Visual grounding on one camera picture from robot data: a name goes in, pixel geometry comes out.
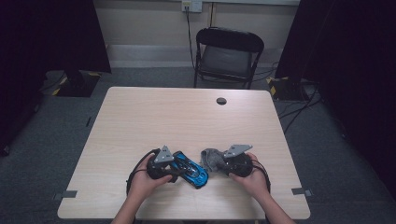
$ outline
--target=baseboard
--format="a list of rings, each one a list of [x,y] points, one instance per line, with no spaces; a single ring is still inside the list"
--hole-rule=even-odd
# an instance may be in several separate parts
[[[192,58],[195,59],[195,48]],[[265,49],[259,67],[271,67],[280,59],[282,49]],[[189,67],[191,52],[185,46],[108,45],[111,67]]]

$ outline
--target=chair seat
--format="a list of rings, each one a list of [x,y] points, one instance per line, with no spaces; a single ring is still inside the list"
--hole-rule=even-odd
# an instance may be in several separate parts
[[[234,49],[206,46],[200,70],[248,78],[251,69],[251,53]]]

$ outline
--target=blue plastic part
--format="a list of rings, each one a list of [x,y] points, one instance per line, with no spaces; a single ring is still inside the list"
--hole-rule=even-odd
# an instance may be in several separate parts
[[[174,170],[184,171],[181,177],[196,189],[203,187],[209,178],[204,168],[187,158],[181,151],[174,153],[174,161],[171,162],[170,167]]]

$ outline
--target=chair backrest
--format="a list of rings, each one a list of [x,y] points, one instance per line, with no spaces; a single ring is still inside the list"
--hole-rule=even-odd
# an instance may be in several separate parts
[[[200,30],[196,36],[197,48],[200,44],[222,49],[236,49],[261,54],[264,49],[262,39],[250,32],[209,27]]]

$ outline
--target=electrical outlet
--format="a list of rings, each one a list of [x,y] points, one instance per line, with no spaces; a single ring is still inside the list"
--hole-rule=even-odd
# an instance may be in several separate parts
[[[181,1],[181,11],[202,12],[202,0],[183,0]]]
[[[188,1],[188,0],[181,1],[181,11],[187,11],[186,8],[188,9],[189,12],[192,11],[192,1]]]

